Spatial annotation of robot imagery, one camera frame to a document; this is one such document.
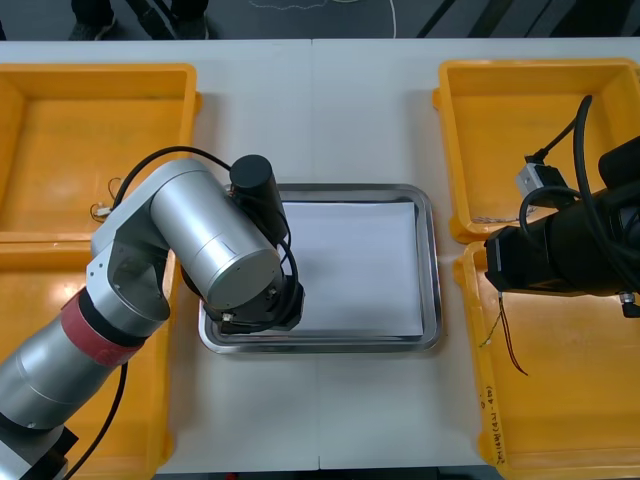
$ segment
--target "white table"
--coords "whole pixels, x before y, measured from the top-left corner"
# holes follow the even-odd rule
[[[451,272],[444,153],[431,91],[453,58],[624,56],[640,39],[11,43],[2,62],[188,62],[195,144],[265,155],[280,182],[404,182],[434,205],[445,331],[424,354],[217,356],[193,309],[175,333],[162,473],[478,464],[480,416]],[[205,141],[211,132],[214,140]]]

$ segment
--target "person's feet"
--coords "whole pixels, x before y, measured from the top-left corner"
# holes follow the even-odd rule
[[[203,15],[189,20],[178,19],[174,28],[180,40],[208,40],[209,28],[206,17]]]
[[[91,41],[91,40],[102,40],[113,27],[116,25],[116,17],[113,17],[113,21],[110,25],[87,25],[85,23],[76,22],[71,31],[71,35],[69,35],[69,40],[75,41]]]

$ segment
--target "metal tray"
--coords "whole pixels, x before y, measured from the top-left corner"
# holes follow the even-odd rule
[[[431,348],[440,337],[442,320],[440,282],[436,262],[433,217],[429,198],[410,185],[282,184],[280,194],[287,204],[389,204],[411,203],[415,218],[417,284],[421,326],[419,335],[364,335],[336,329],[304,331],[300,325],[290,332],[268,331],[251,335],[221,335],[200,305],[198,329],[204,344],[216,353],[337,353],[403,352]],[[296,253],[296,234],[293,233]]]

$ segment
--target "white paper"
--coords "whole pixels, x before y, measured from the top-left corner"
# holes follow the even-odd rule
[[[287,203],[285,210],[306,293],[302,320],[288,335],[422,335],[412,203]]]

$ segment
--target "yellow plastic bin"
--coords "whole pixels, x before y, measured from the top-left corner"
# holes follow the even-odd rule
[[[89,240],[99,227],[90,207],[112,204],[109,181],[160,148],[191,144],[201,104],[195,88],[195,69],[184,64],[0,65],[0,361],[84,286]],[[184,155],[145,168],[129,192],[163,161]],[[113,424],[78,478],[146,480],[171,453],[176,270],[170,254],[164,291],[172,316],[131,360]],[[71,465],[102,427],[118,377],[69,421],[80,438]]]
[[[91,259],[86,242],[0,244],[0,359],[51,321],[84,287]],[[79,470],[78,478],[150,479],[171,452],[167,430],[169,399],[169,329],[174,321],[177,287],[175,258],[170,256],[163,290],[172,316],[129,363],[122,402],[106,436]],[[79,440],[68,454],[76,463],[95,439],[113,403],[119,369],[67,426]]]
[[[515,178],[524,156],[546,146],[594,96],[585,154],[593,191],[602,188],[600,156],[640,135],[637,65],[627,59],[451,61],[440,67],[433,104],[442,125],[453,201],[451,234],[486,239],[515,220],[522,201]],[[576,188],[570,139],[545,160]],[[533,220],[547,215],[539,209]]]
[[[0,242],[89,240],[109,180],[191,144],[195,88],[185,64],[0,65]]]
[[[640,477],[640,322],[617,297],[504,294],[512,365],[485,278],[486,253],[470,244],[454,264],[482,414],[479,451],[507,479]]]

